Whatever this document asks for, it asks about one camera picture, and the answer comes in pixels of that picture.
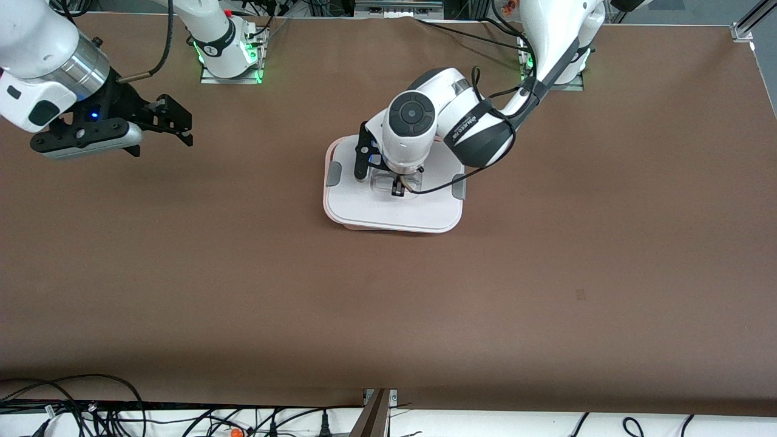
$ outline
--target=black cable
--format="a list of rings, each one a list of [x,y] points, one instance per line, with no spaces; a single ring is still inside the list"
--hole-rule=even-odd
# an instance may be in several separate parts
[[[512,49],[515,49],[515,50],[522,50],[521,47],[513,45],[513,44],[507,44],[507,43],[503,43],[501,41],[496,41],[496,40],[491,40],[489,38],[480,37],[478,35],[472,35],[471,33],[466,33],[466,32],[462,32],[461,30],[451,29],[450,27],[440,26],[439,24],[435,24],[435,23],[428,23],[428,22],[423,21],[423,20],[418,20],[418,21],[420,21],[423,24],[426,24],[427,26],[437,27],[438,29],[447,30],[448,32],[452,32],[452,33],[458,33],[459,35],[464,35],[465,37],[475,38],[476,40],[485,41],[487,43],[496,44],[496,45],[499,45],[499,46],[508,47],[508,48],[512,48]]]
[[[478,100],[481,100],[480,91],[478,90],[478,82],[480,82],[480,67],[478,67],[477,65],[472,67],[472,72],[470,74],[470,79],[472,80],[472,88],[475,90],[475,95],[478,97]],[[457,183],[463,181],[464,179],[467,179],[470,176],[473,176],[473,175],[476,175],[477,173],[482,172],[483,170],[485,170],[485,169],[495,165],[496,163],[501,161],[502,158],[507,156],[507,153],[509,153],[510,150],[512,150],[513,144],[515,144],[515,128],[513,127],[512,123],[507,118],[507,116],[502,114],[500,111],[492,108],[492,110],[490,110],[488,112],[488,114],[491,114],[491,115],[493,115],[494,117],[497,117],[497,118],[501,118],[502,119],[501,122],[507,124],[508,128],[510,129],[510,139],[508,140],[509,141],[509,145],[507,146],[507,149],[504,150],[502,155],[500,155],[500,157],[497,158],[496,161],[494,161],[493,163],[490,163],[487,166],[480,167],[480,168],[475,169],[475,170],[473,170],[473,171],[471,171],[471,172],[469,172],[467,174],[461,175],[460,177],[456,177],[456,178],[454,178],[453,180],[451,180],[450,182],[448,182],[446,184],[442,184],[440,186],[437,186],[437,187],[434,187],[434,188],[430,188],[429,190],[421,190],[421,191],[414,190],[405,181],[404,175],[400,175],[399,176],[400,181],[402,181],[402,185],[405,187],[405,189],[408,190],[410,193],[413,193],[413,194],[429,194],[429,193],[434,193],[435,191],[439,191],[439,190],[442,190],[443,188],[450,187],[451,185],[457,184]]]
[[[198,423],[200,423],[201,421],[203,421],[203,419],[213,414],[214,411],[216,411],[216,409],[212,408],[208,411],[205,411],[203,414],[200,414],[200,417],[194,419],[194,421],[191,424],[189,424],[189,427],[186,428],[186,431],[183,432],[183,435],[181,435],[181,437],[186,437],[187,435],[189,435],[189,433],[192,432],[192,430],[194,429],[195,426],[197,426]]]
[[[294,419],[301,418],[302,416],[306,416],[311,413],[315,413],[316,411],[324,411],[324,410],[334,410],[336,408],[358,408],[360,406],[354,406],[354,405],[336,405],[335,407],[320,407],[320,408],[313,408],[312,410],[303,411],[301,413],[297,413],[290,418],[284,419],[283,421],[278,422],[275,425],[275,428],[280,428],[283,425],[286,425],[288,422],[293,421]]]
[[[529,42],[529,40],[526,37],[524,37],[523,33],[521,33],[518,29],[513,27],[512,24],[510,24],[508,21],[506,21],[502,17],[502,15],[499,14],[499,12],[497,11],[497,6],[496,6],[496,4],[494,3],[493,0],[490,0],[489,3],[491,5],[491,9],[492,9],[494,15],[497,17],[497,19],[500,21],[500,23],[496,23],[493,20],[488,19],[488,18],[482,19],[481,21],[486,22],[486,23],[491,23],[497,29],[501,30],[502,32],[504,32],[504,33],[506,33],[508,35],[511,35],[513,37],[520,38],[521,41],[523,41],[523,43],[526,45],[526,47],[511,46],[509,44],[504,44],[504,43],[501,43],[499,41],[495,41],[495,40],[490,40],[488,38],[479,37],[477,35],[472,35],[470,33],[464,33],[464,32],[461,32],[461,31],[458,31],[458,30],[453,30],[453,29],[450,29],[450,28],[447,28],[447,27],[438,26],[438,25],[433,24],[433,23],[426,23],[424,21],[422,21],[422,23],[427,24],[427,25],[432,26],[432,27],[437,27],[439,29],[447,30],[447,31],[450,31],[450,32],[453,32],[453,33],[459,33],[461,35],[466,35],[468,37],[473,37],[473,38],[476,38],[478,40],[484,40],[484,41],[487,41],[487,42],[490,42],[490,43],[494,43],[494,44],[498,44],[498,45],[503,45],[503,46],[506,46],[506,47],[514,48],[514,49],[516,49],[518,51],[524,51],[524,52],[529,54],[529,56],[531,57],[532,61],[536,65],[537,59],[536,59],[536,56],[535,56],[535,51],[534,51],[534,48],[531,46],[531,43]],[[485,167],[478,168],[478,169],[473,170],[473,171],[471,171],[471,172],[469,172],[467,174],[464,174],[464,175],[462,175],[460,177],[454,178],[452,181],[450,181],[450,182],[448,182],[446,184],[440,185],[440,186],[435,187],[435,188],[431,188],[429,190],[415,191],[405,181],[404,176],[400,175],[398,177],[399,177],[400,181],[402,182],[402,185],[410,193],[413,193],[413,194],[429,194],[429,193],[433,193],[435,191],[442,190],[443,188],[450,187],[451,185],[454,185],[454,184],[456,184],[458,182],[461,182],[461,181],[467,179],[468,177],[473,176],[473,175],[483,171],[484,169],[489,168],[492,165],[498,163],[513,148],[513,145],[515,143],[515,127],[510,122],[510,119],[514,118],[514,117],[517,117],[519,114],[522,114],[525,110],[528,109],[529,105],[531,104],[531,101],[532,101],[531,96],[534,94],[535,87],[537,85],[537,68],[532,68],[529,71],[529,73],[527,74],[526,79],[529,79],[529,78],[530,78],[531,88],[526,90],[526,94],[523,94],[523,93],[521,94],[522,96],[526,96],[526,100],[521,104],[521,107],[519,107],[514,113],[506,115],[506,114],[502,114],[501,111],[496,110],[496,109],[492,109],[488,113],[488,114],[493,115],[494,117],[501,118],[502,121],[505,124],[507,124],[507,126],[509,126],[509,129],[511,130],[510,140],[508,140],[510,142],[510,144],[507,146],[507,149],[505,149],[505,151],[502,153],[502,155],[499,158],[497,158],[496,161],[494,161],[493,163],[490,163],[489,165],[487,165]],[[477,96],[478,100],[482,101],[483,98],[482,98],[482,96],[480,94],[480,91],[478,90],[478,86],[477,86],[479,80],[480,80],[480,68],[476,66],[476,67],[474,67],[472,69],[472,87],[475,90],[475,95]],[[517,91],[520,91],[521,89],[524,89],[524,88],[521,85],[518,85],[518,86],[514,86],[513,88],[509,88],[509,89],[506,89],[504,91],[500,91],[498,93],[494,93],[491,96],[494,96],[494,97],[496,97],[496,96],[504,96],[504,95],[507,95],[507,94],[511,94],[511,93],[515,93]]]
[[[265,25],[264,25],[264,26],[262,26],[262,28],[261,28],[261,29],[259,29],[259,30],[257,30],[256,32],[254,32],[254,33],[250,33],[250,34],[248,35],[248,38],[253,38],[253,37],[255,37],[256,35],[261,35],[261,34],[262,34],[262,32],[264,32],[265,30],[267,30],[267,28],[268,28],[268,27],[270,27],[270,24],[273,22],[273,18],[275,18],[275,16],[270,16],[270,19],[268,19],[268,20],[267,20],[267,23],[265,23]]]
[[[588,418],[588,415],[590,413],[583,413],[582,416],[580,416],[580,420],[577,421],[577,426],[575,427],[575,431],[570,434],[570,437],[577,437],[577,434],[580,432],[580,429],[583,428],[583,422]]]
[[[73,14],[70,13],[70,9],[68,8],[68,0],[59,0],[59,4],[62,7],[62,14],[65,18],[67,18],[70,23],[75,24],[75,21],[73,20]]]
[[[124,425],[121,424],[121,420],[119,418],[119,411],[114,411],[113,415],[111,416],[111,426],[113,427],[113,432],[117,435],[124,435],[125,437],[132,437],[132,435],[127,432],[126,429],[124,429]],[[138,419],[138,421],[146,422],[146,419]]]
[[[132,394],[135,396],[135,399],[138,401],[138,406],[140,407],[141,413],[143,414],[144,423],[143,423],[143,434],[142,434],[142,437],[145,437],[145,435],[146,435],[146,423],[145,423],[146,411],[145,411],[145,406],[143,404],[143,399],[141,399],[140,393],[126,379],[122,379],[122,378],[120,378],[118,376],[108,375],[106,373],[85,373],[85,374],[82,374],[82,375],[73,375],[73,376],[65,376],[65,377],[62,377],[62,378],[56,378],[56,379],[52,379],[51,381],[46,381],[45,379],[26,379],[26,378],[3,379],[3,380],[0,380],[0,383],[8,382],[8,381],[13,381],[13,380],[16,380],[16,381],[28,380],[28,381],[35,381],[36,383],[31,385],[31,386],[27,386],[27,387],[24,387],[24,388],[22,388],[20,390],[17,390],[14,393],[11,393],[11,394],[9,394],[6,397],[3,397],[2,399],[0,399],[0,402],[8,400],[11,397],[16,397],[16,396],[22,395],[22,394],[24,394],[24,393],[26,393],[26,392],[28,392],[28,391],[30,391],[32,389],[35,389],[35,388],[37,388],[39,386],[51,385],[51,386],[54,386],[54,388],[56,388],[56,387],[59,387],[56,383],[60,383],[62,381],[68,381],[68,380],[71,380],[71,379],[84,379],[84,378],[111,379],[113,381],[116,381],[116,382],[124,385],[126,388],[128,388],[132,392]],[[71,400],[73,402],[73,404],[75,405],[75,407],[78,408],[78,405],[75,403],[75,400],[73,400],[72,398],[70,398],[69,400]]]
[[[634,425],[636,425],[636,428],[639,430],[638,435],[631,432],[629,429],[629,422],[633,422]],[[631,437],[645,437],[645,433],[642,431],[642,426],[639,425],[639,422],[635,418],[623,418],[621,425],[623,425],[623,431],[626,431],[626,434],[631,435]]]
[[[73,18],[78,18],[79,16],[85,15],[89,10],[92,8],[92,0],[86,0],[86,3],[83,5],[80,11],[76,12],[75,14],[71,12],[71,15]]]
[[[95,412],[95,413],[92,413],[92,425],[94,426],[94,429],[95,429],[95,434],[97,434],[97,435],[101,435],[101,434],[99,433],[99,429],[97,428],[97,423],[99,423],[99,424],[100,424],[100,425],[103,427],[103,429],[105,430],[105,432],[106,432],[106,434],[108,435],[108,437],[118,437],[118,435],[117,435],[117,434],[113,433],[113,432],[110,430],[110,428],[108,427],[108,424],[107,424],[107,423],[106,423],[106,422],[103,420],[103,418],[101,418],[101,417],[99,416],[99,414],[97,414],[97,413]]]
[[[303,3],[306,3],[306,4],[310,5],[310,6],[320,6],[320,7],[322,7],[322,8],[323,8],[324,6],[329,6],[329,5],[331,5],[331,4],[332,4],[332,1],[331,1],[331,0],[327,1],[326,3],[322,3],[322,4],[318,4],[318,3],[309,2],[308,0],[299,0],[299,1],[300,1],[300,2],[303,2]]]
[[[210,419],[215,420],[217,423],[216,423],[216,426],[211,426],[211,429],[208,430],[206,436],[213,437],[213,434],[215,434],[216,431],[219,429],[219,427],[221,427],[222,425],[229,425],[233,428],[237,428],[240,431],[243,431],[243,435],[245,435],[247,433],[245,428],[243,428],[241,425],[237,425],[235,422],[229,421],[229,418],[231,418],[235,414],[238,414],[240,411],[242,411],[242,409],[234,410],[232,413],[227,414],[227,417],[223,419],[217,418],[215,416],[211,416]]]
[[[167,39],[165,41],[165,50],[162,52],[162,57],[159,59],[159,62],[156,63],[156,66],[151,70],[148,70],[149,75],[155,75],[156,72],[161,70],[165,61],[167,61],[167,56],[170,54],[170,46],[172,45],[172,18],[172,0],[167,0]]]
[[[172,18],[174,17],[172,1],[173,0],[167,0],[167,38],[165,40],[165,50],[162,52],[162,57],[159,59],[159,62],[156,63],[154,68],[148,70],[147,72],[124,76],[119,78],[117,82],[128,83],[140,79],[148,79],[162,69],[162,66],[164,66],[165,62],[167,61],[168,55],[170,55],[170,47],[172,46]]]
[[[248,435],[246,435],[246,437],[251,437],[252,435],[256,434],[257,432],[260,432],[259,428],[262,428],[264,426],[264,424],[266,424],[268,421],[275,420],[275,414],[278,414],[278,413],[280,413],[283,410],[284,410],[284,408],[282,408],[282,407],[281,408],[275,408],[273,410],[273,413],[270,416],[267,416],[267,418],[264,419],[263,421],[261,421],[261,423],[256,424],[256,427],[254,427],[254,429],[251,432],[249,432]]]
[[[89,427],[86,426],[86,422],[84,421],[84,418],[81,416],[81,413],[82,413],[81,408],[78,407],[78,404],[75,402],[75,399],[73,399],[70,393],[68,393],[67,390],[63,389],[62,386],[56,384],[56,381],[47,381],[45,379],[34,379],[34,378],[8,378],[8,379],[0,379],[0,383],[34,383],[0,399],[0,404],[2,404],[2,402],[7,400],[10,396],[26,393],[27,391],[30,391],[40,386],[52,386],[57,391],[62,393],[62,396],[64,396],[68,400],[70,405],[68,405],[68,403],[63,403],[63,406],[70,412],[70,414],[73,415],[73,418],[75,419],[75,423],[78,426],[78,437],[84,437],[84,429],[86,429],[89,432]]]
[[[682,422],[682,428],[680,429],[680,437],[685,437],[685,429],[688,427],[688,424],[691,423],[691,420],[693,420],[695,414],[690,414],[684,422]]]
[[[174,421],[157,421],[157,420],[154,420],[154,419],[145,419],[145,421],[148,422],[148,423],[153,423],[153,424],[157,424],[157,425],[169,425],[171,423],[184,423],[185,421],[196,421],[197,419],[198,418],[188,418],[188,419],[177,419],[177,420],[174,420]],[[120,423],[121,422],[139,422],[139,421],[143,421],[143,419],[131,419],[131,418],[118,418],[118,419],[112,419],[112,420],[118,421]]]
[[[253,9],[254,12],[256,12],[256,16],[262,16],[262,14],[259,13],[259,10],[256,8],[256,5],[254,2],[248,2],[249,5],[251,5],[251,9]],[[266,13],[268,16],[273,16],[275,14],[271,14],[270,11],[267,10],[267,8],[264,7],[264,5],[259,5],[260,8]]]

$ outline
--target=cable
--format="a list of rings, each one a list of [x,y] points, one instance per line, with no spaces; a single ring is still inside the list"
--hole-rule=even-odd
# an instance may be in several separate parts
[[[40,386],[52,386],[57,391],[62,393],[62,396],[64,396],[68,402],[71,405],[68,405],[66,403],[63,403],[64,408],[66,408],[75,419],[75,423],[78,426],[78,437],[84,437],[84,428],[87,430],[89,429],[86,427],[86,422],[84,422],[84,418],[81,416],[81,409],[78,407],[78,404],[75,402],[75,399],[70,395],[70,393],[67,392],[67,390],[63,389],[60,385],[56,384],[55,381],[46,381],[45,379],[34,379],[34,378],[8,378],[8,379],[0,379],[0,383],[34,383],[30,386],[24,387],[20,390],[17,390],[16,392],[0,399],[0,403],[7,400],[10,396],[14,396],[16,394],[25,393],[27,391],[30,391],[36,387]]]
[[[262,14],[259,13],[259,10],[256,8],[256,5],[254,2],[248,2],[249,5],[251,5],[251,9],[253,9],[254,12],[256,12],[256,16],[262,16]],[[264,7],[264,5],[259,5],[260,8],[266,13],[268,16],[273,16],[275,14],[271,14],[270,11],[267,10],[267,8]]]
[[[278,414],[278,413],[280,413],[283,410],[284,410],[284,408],[282,408],[282,407],[281,408],[275,408],[273,410],[273,413],[270,416],[267,416],[267,418],[264,419],[263,421],[261,421],[261,423],[256,424],[254,429],[251,432],[249,432],[248,435],[246,435],[246,437],[251,437],[251,435],[254,435],[257,432],[260,432],[259,428],[262,428],[262,426],[264,426],[264,424],[266,424],[268,421],[275,420],[275,414]]]
[[[480,81],[480,67],[478,67],[477,65],[472,67],[472,73],[471,73],[470,76],[471,76],[470,79],[472,80],[472,88],[475,89],[475,95],[478,97],[479,100],[481,100],[480,91],[478,90],[478,82]],[[499,161],[501,161],[502,158],[507,156],[507,153],[509,153],[510,150],[512,150],[512,148],[513,148],[513,144],[515,143],[515,128],[513,127],[512,123],[507,118],[507,116],[502,114],[500,111],[498,111],[496,109],[492,109],[492,110],[490,110],[488,112],[488,114],[491,114],[491,115],[493,115],[494,117],[497,117],[497,118],[501,118],[502,119],[501,122],[507,124],[508,128],[510,129],[510,138],[508,139],[508,146],[504,150],[504,152],[502,152],[502,154],[499,156],[499,158],[497,158],[496,161],[494,161],[493,163],[488,164],[487,166],[475,169],[475,170],[473,170],[473,171],[471,171],[471,172],[469,172],[467,174],[464,174],[464,175],[462,175],[460,177],[456,177],[456,178],[454,178],[453,180],[451,180],[450,182],[448,182],[446,184],[442,184],[442,185],[440,185],[438,187],[435,187],[435,188],[430,188],[429,190],[415,191],[407,183],[407,181],[405,180],[405,175],[402,175],[402,174],[397,175],[398,178],[399,178],[399,182],[405,187],[406,190],[408,190],[410,193],[413,193],[413,194],[429,194],[429,193],[434,193],[435,191],[439,191],[439,190],[442,190],[443,188],[450,187],[451,185],[457,184],[457,183],[467,179],[470,176],[476,175],[477,173],[480,173],[483,170],[485,170],[485,169],[493,166],[494,164],[498,163]]]
[[[485,41],[487,43],[496,44],[498,46],[508,47],[515,50],[521,50],[519,46],[516,46],[513,44],[507,44],[501,41],[490,40],[489,38],[479,37],[477,35],[472,35],[471,33],[466,33],[466,32],[462,32],[461,30],[451,29],[450,27],[440,26],[439,24],[435,24],[435,23],[428,23],[423,20],[418,20],[418,21],[420,21],[423,24],[426,24],[427,26],[437,27],[438,29],[447,30],[448,32],[458,33],[459,35],[464,35],[465,37],[475,38],[476,40]]]
[[[265,23],[265,25],[264,25],[264,26],[262,26],[262,27],[261,27],[259,30],[257,30],[256,32],[254,32],[254,33],[250,33],[250,34],[248,35],[248,38],[253,38],[253,37],[255,37],[256,35],[261,35],[261,34],[262,34],[262,32],[264,32],[265,30],[267,30],[267,28],[268,28],[268,27],[270,27],[270,24],[273,22],[273,18],[275,18],[275,16],[270,16],[270,19],[268,19],[268,20],[267,20],[267,23]]]
[[[693,420],[694,416],[695,414],[690,414],[682,422],[682,428],[680,428],[680,437],[685,437],[685,429],[688,427],[688,424],[691,423],[691,420]],[[631,432],[631,430],[629,429],[630,422],[636,425],[636,428],[639,431],[639,434],[634,434],[633,432]],[[623,422],[621,422],[621,425],[623,426],[623,431],[625,431],[626,434],[631,435],[631,437],[645,437],[645,433],[642,430],[642,426],[635,418],[623,418]]]
[[[287,419],[284,419],[284,420],[282,420],[282,421],[278,422],[278,423],[275,425],[275,429],[277,429],[277,428],[280,428],[280,427],[281,427],[281,426],[283,426],[283,425],[286,425],[288,422],[290,422],[290,421],[293,421],[294,419],[301,418],[302,416],[306,416],[307,414],[315,413],[316,411],[324,411],[324,410],[335,410],[335,409],[337,409],[337,408],[361,408],[361,407],[362,407],[361,405],[336,405],[336,406],[334,406],[334,407],[319,407],[319,408],[313,408],[312,410],[307,410],[307,411],[303,411],[303,412],[301,412],[301,413],[297,413],[297,414],[295,414],[295,415],[291,416],[290,418],[287,418]],[[265,437],[267,437],[268,435],[270,435],[270,432],[268,432],[268,431],[262,431],[262,432],[264,432],[264,435],[265,435]]]
[[[583,413],[583,415],[580,417],[580,420],[577,421],[577,426],[575,427],[575,431],[570,434],[570,437],[577,437],[577,434],[580,432],[580,429],[583,428],[583,422],[588,418],[588,415],[590,413]]]
[[[196,421],[198,418],[188,418],[188,419],[178,419],[174,421],[158,421],[154,419],[145,419],[148,423],[153,423],[157,425],[170,425],[172,423],[184,423],[185,421]],[[118,418],[114,419],[118,422],[138,422],[138,421],[144,421],[144,419],[130,419],[130,418]]]
[[[200,414],[200,417],[194,419],[194,421],[189,424],[189,427],[186,428],[186,431],[183,432],[183,435],[181,437],[186,437],[189,435],[190,432],[194,429],[195,426],[197,426],[198,423],[200,423],[203,419],[207,418],[209,415],[213,414],[213,412],[216,411],[215,408],[212,408],[208,411],[205,411],[203,414]]]
[[[688,427],[688,424],[691,423],[693,420],[695,414],[690,414],[684,422],[682,422],[682,428],[680,428],[680,437],[685,437],[685,429]]]
[[[32,389],[35,389],[35,388],[43,386],[43,385],[51,385],[54,388],[57,388],[57,390],[60,390],[60,392],[62,394],[64,394],[64,395],[69,397],[70,395],[67,394],[67,392],[64,391],[64,389],[62,389],[56,383],[59,383],[59,382],[62,382],[62,381],[68,381],[70,379],[84,379],[84,378],[111,379],[113,381],[116,381],[116,382],[124,385],[126,388],[128,388],[132,392],[132,394],[135,396],[135,399],[138,401],[138,406],[140,407],[141,413],[143,414],[144,422],[143,422],[143,434],[142,434],[142,437],[145,437],[145,435],[146,435],[146,423],[145,423],[146,411],[145,411],[145,406],[143,404],[143,400],[141,399],[140,393],[138,392],[138,390],[129,381],[127,381],[125,379],[122,379],[122,378],[120,378],[118,376],[107,375],[106,373],[85,373],[85,374],[82,374],[82,375],[65,376],[65,377],[62,377],[62,378],[52,379],[51,381],[46,381],[45,379],[31,379],[31,378],[30,379],[27,379],[27,378],[3,379],[3,380],[0,380],[0,383],[11,382],[11,381],[19,381],[19,382],[34,381],[36,383],[32,384],[31,386],[27,386],[27,387],[24,387],[24,388],[22,388],[20,390],[17,390],[14,393],[11,393],[11,394],[9,394],[6,397],[3,397],[2,399],[0,399],[0,402],[8,400],[9,398],[12,398],[12,397],[17,397],[19,395],[22,395],[22,394],[24,394],[24,393],[26,393],[26,392],[28,392],[28,391],[30,391]],[[80,411],[80,409],[78,408],[78,405],[76,404],[75,400],[73,400],[71,397],[69,397],[68,400],[70,400],[75,405],[75,408]]]
[[[243,427],[242,427],[242,426],[240,426],[240,425],[237,425],[237,424],[236,424],[236,423],[234,423],[234,422],[230,422],[230,421],[229,421],[229,418],[231,418],[231,417],[232,417],[232,416],[234,416],[235,414],[238,414],[240,411],[241,411],[241,410],[234,410],[232,413],[230,413],[230,414],[227,414],[227,417],[225,417],[225,418],[223,418],[223,419],[220,419],[220,418],[216,418],[216,417],[214,417],[214,416],[211,416],[211,417],[210,417],[210,419],[215,419],[215,420],[216,420],[218,423],[217,423],[217,424],[216,424],[216,426],[214,426],[212,429],[208,430],[208,432],[207,432],[207,437],[212,437],[212,436],[213,436],[213,434],[215,434],[215,432],[218,430],[218,428],[219,428],[220,426],[222,426],[222,425],[229,425],[229,426],[231,426],[231,427],[233,427],[233,428],[237,428],[237,429],[239,429],[239,430],[243,431],[243,435],[246,435],[247,431],[246,431],[246,429],[245,429],[245,428],[243,428]]]
[[[471,0],[467,0],[467,2],[462,6],[462,8],[458,10],[458,14],[456,14],[456,16],[453,17],[453,19],[457,19],[458,17],[462,16],[462,12],[464,12],[464,10],[467,9],[467,6],[469,6],[470,2]]]
[[[73,20],[73,15],[70,13],[70,9],[68,8],[68,0],[59,0],[59,4],[62,7],[62,12],[65,18],[67,18],[70,23],[75,24],[75,21]]]
[[[147,72],[137,73],[134,75],[125,76],[123,78],[119,78],[117,82],[119,83],[129,83],[134,82],[136,80],[140,79],[147,79],[155,75],[159,70],[162,69],[162,66],[167,61],[167,57],[170,54],[170,46],[172,45],[172,18],[173,18],[173,8],[172,8],[172,0],[167,0],[167,39],[165,41],[165,50],[162,52],[162,57],[159,59],[159,62],[156,63],[156,66]]]
[[[73,13],[70,8],[67,5],[67,0],[59,0],[59,5],[57,6],[57,3],[49,1],[49,5],[52,6],[52,9],[57,14],[67,18],[71,23],[75,24],[75,21],[73,21],[74,18],[78,18],[79,16],[83,16],[89,10],[92,8],[92,0],[86,0],[86,3],[81,7],[81,10]]]
[[[321,412],[321,431],[319,437],[332,437],[332,431],[329,429],[329,415],[326,410]]]
[[[534,62],[535,67],[531,69],[531,71],[528,73],[526,79],[531,78],[531,89],[528,90],[526,93],[526,100],[521,104],[521,107],[518,108],[514,113],[507,115],[507,118],[514,118],[518,114],[524,112],[531,102],[531,96],[535,93],[535,87],[537,86],[537,58],[535,55],[534,48],[531,46],[531,43],[529,42],[528,38],[524,37],[521,32],[518,31],[515,27],[513,27],[512,24],[510,24],[508,21],[506,21],[501,14],[497,11],[497,5],[494,3],[494,0],[490,0],[491,4],[491,10],[493,11],[494,15],[497,17],[497,19],[504,24],[506,28],[509,29],[510,34],[514,37],[521,38],[521,41],[523,41],[524,44],[526,44],[526,51],[529,53],[529,56],[531,56],[531,60]]]
[[[636,425],[636,428],[639,430],[639,435],[634,434],[629,430],[629,422],[633,422],[634,425]],[[626,434],[631,435],[631,437],[645,437],[642,426],[639,425],[639,422],[635,418],[623,418],[621,425],[623,425],[623,431],[626,431]]]

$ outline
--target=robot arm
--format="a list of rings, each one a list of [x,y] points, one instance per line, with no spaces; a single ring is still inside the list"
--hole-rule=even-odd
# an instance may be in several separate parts
[[[496,110],[455,68],[424,73],[386,111],[367,123],[388,168],[400,175],[410,174],[421,167],[429,153],[432,140],[427,132],[420,132],[426,125],[408,117],[416,100],[426,97],[432,102],[434,133],[444,139],[458,160],[484,168],[510,149],[515,131],[554,83],[569,82],[582,71],[591,41],[605,21],[603,0],[522,0],[520,8],[526,38],[535,52],[535,74],[504,108]],[[413,98],[400,99],[408,95]],[[403,135],[406,131],[414,135]]]
[[[167,0],[156,0],[167,5]],[[227,17],[218,0],[174,0],[212,75],[230,78],[257,63],[256,25]],[[124,149],[140,153],[143,131],[192,145],[191,114],[172,97],[143,100],[94,42],[46,0],[0,0],[0,115],[34,133],[33,150],[54,159]],[[62,114],[73,113],[67,124]]]
[[[167,0],[154,0],[167,6]],[[229,16],[218,0],[174,0],[173,7],[194,39],[205,68],[216,77],[232,78],[257,63],[251,56],[256,24]]]

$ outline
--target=brown mat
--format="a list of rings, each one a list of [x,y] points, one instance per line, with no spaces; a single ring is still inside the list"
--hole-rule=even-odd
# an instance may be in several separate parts
[[[164,22],[78,24],[131,74]],[[777,414],[777,121],[728,29],[605,27],[586,91],[552,93],[441,236],[331,222],[324,151],[429,68],[512,86],[509,49],[300,19],[264,84],[201,86],[185,37],[176,21],[136,87],[194,114],[191,149],[149,133],[140,159],[52,162],[0,121],[2,375],[110,372],[149,400],[391,386],[415,407]]]

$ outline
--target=metal bracket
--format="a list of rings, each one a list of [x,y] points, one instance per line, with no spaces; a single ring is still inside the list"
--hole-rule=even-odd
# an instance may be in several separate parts
[[[386,437],[389,430],[389,408],[396,406],[396,390],[366,389],[366,404],[348,437]]]
[[[753,40],[753,33],[747,32],[745,34],[739,34],[739,28],[737,27],[739,23],[734,23],[731,26],[729,26],[729,30],[731,31],[731,38],[733,39],[733,42],[735,43],[749,43]]]
[[[731,37],[737,43],[749,43],[753,40],[751,31],[770,12],[777,9],[777,0],[759,0],[739,21],[731,25]]]
[[[361,401],[362,405],[367,405],[367,402],[372,398],[372,395],[375,393],[375,389],[364,389],[364,398]],[[396,390],[389,390],[388,391],[388,406],[389,407],[396,407],[397,403],[397,396],[396,396]]]

